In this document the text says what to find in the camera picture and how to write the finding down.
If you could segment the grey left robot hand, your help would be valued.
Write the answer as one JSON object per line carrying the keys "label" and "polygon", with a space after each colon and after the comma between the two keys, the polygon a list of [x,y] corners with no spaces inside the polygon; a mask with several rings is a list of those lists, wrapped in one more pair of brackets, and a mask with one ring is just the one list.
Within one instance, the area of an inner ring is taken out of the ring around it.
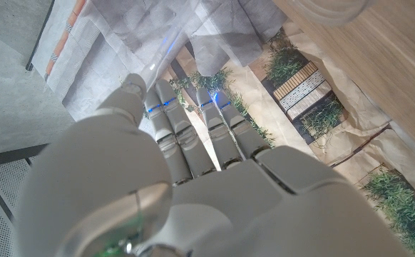
{"label": "grey left robot hand", "polygon": [[17,256],[407,256],[345,177],[271,148],[224,94],[201,93],[219,165],[170,84],[130,74],[38,156]]}

